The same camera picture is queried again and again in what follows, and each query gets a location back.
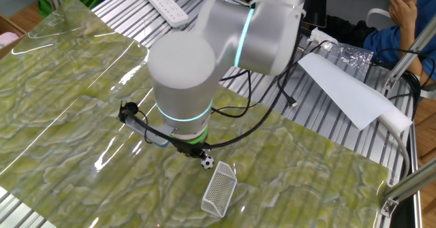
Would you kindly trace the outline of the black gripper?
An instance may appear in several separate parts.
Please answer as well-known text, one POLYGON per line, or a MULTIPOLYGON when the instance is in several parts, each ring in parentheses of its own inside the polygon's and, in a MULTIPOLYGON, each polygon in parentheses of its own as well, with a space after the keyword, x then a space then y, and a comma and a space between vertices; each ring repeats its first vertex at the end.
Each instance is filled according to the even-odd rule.
POLYGON ((205 159, 206 153, 203 150, 203 143, 190 144, 188 142, 175 142, 174 146, 179 152, 183 153, 186 157, 205 159))

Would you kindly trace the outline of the bystander left hand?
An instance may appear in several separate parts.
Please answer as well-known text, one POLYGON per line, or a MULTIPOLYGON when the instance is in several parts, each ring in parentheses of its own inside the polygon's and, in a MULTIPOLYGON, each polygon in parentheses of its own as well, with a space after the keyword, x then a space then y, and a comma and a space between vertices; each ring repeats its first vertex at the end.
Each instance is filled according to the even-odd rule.
POLYGON ((390 0, 388 11, 391 19, 401 29, 415 29, 418 0, 390 0))

